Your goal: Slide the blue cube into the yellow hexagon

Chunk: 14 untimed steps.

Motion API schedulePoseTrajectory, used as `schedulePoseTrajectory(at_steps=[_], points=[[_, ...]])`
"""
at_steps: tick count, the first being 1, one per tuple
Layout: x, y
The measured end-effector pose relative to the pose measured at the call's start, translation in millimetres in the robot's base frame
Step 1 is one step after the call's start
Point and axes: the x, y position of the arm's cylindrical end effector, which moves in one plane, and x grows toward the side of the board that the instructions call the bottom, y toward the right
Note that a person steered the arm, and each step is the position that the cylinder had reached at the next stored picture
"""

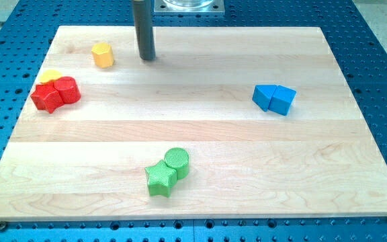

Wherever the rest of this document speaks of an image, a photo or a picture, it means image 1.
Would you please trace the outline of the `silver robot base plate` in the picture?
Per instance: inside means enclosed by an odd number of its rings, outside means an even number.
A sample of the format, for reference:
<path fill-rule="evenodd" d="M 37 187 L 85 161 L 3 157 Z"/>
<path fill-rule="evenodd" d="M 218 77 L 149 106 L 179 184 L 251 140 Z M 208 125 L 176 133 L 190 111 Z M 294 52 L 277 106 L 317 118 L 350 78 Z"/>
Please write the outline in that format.
<path fill-rule="evenodd" d="M 196 15 L 225 12 L 224 0 L 155 0 L 155 15 Z"/>

